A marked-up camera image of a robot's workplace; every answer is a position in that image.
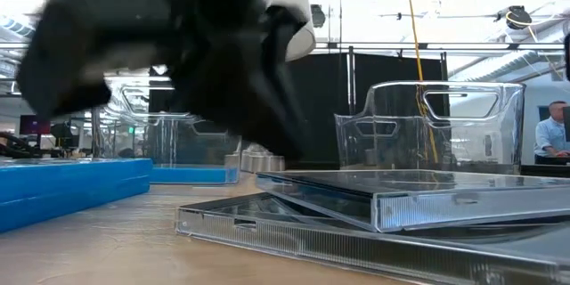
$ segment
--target yellow cable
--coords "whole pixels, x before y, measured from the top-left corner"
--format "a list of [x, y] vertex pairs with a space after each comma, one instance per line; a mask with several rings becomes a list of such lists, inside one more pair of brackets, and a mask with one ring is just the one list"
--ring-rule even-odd
[[[419, 41], [418, 41], [418, 31], [416, 30], [416, 17], [414, 16], [413, 12], [413, 3], [412, 0], [408, 0], [408, 4], [410, 5], [410, 15], [411, 15], [411, 31], [413, 32], [413, 42], [414, 48], [416, 50], [416, 62], [418, 63], [418, 78], [419, 81], [424, 81], [424, 74], [421, 68], [421, 58], [419, 57]], [[419, 92], [416, 93], [416, 103], [418, 104], [419, 113], [425, 117], [427, 114], [427, 107], [419, 101]], [[438, 163], [439, 158], [437, 156], [437, 149], [436, 149], [436, 139], [434, 137], [434, 132], [432, 128], [429, 128], [429, 142], [431, 143], [431, 148], [434, 154], [434, 162]], [[424, 155], [427, 158], [427, 151], [424, 149]]]

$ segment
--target clear acrylic box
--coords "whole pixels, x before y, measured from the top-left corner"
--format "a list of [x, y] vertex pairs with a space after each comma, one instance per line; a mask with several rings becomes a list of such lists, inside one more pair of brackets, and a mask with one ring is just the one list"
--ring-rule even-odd
[[[519, 174], [525, 86], [388, 82], [364, 110], [336, 115], [342, 169], [433, 169]], [[465, 109], [471, 100], [480, 108]]]
[[109, 77], [102, 124], [105, 157], [149, 158], [152, 183], [237, 183], [240, 137], [203, 118], [151, 112], [151, 95], [172, 91], [168, 77]]
[[570, 215], [570, 180], [428, 170], [282, 172], [256, 185], [370, 232]]
[[182, 206], [176, 230], [196, 239], [416, 283], [570, 283], [565, 219], [374, 233], [261, 193]]

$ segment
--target computer monitor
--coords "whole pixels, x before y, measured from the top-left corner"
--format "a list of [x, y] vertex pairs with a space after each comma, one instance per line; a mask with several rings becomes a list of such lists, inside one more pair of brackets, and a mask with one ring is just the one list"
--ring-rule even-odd
[[566, 141], [570, 142], [570, 106], [562, 109], [564, 115], [564, 131], [566, 132]]
[[51, 123], [36, 115], [20, 116], [20, 134], [50, 134]]

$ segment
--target desk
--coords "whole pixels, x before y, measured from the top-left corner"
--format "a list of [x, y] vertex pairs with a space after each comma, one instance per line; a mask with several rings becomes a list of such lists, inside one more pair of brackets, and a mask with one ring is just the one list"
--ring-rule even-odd
[[180, 205], [258, 192], [152, 186], [145, 195], [0, 234], [2, 285], [396, 285], [364, 273], [176, 236]]

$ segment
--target transparent plastic tray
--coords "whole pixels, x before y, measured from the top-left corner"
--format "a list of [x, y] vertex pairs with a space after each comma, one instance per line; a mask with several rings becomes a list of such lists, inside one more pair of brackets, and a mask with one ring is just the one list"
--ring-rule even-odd
[[178, 209], [194, 238], [409, 281], [569, 284], [568, 217], [399, 233], [363, 232], [268, 193]]
[[429, 170], [283, 172], [257, 187], [371, 232], [570, 213], [570, 180]]

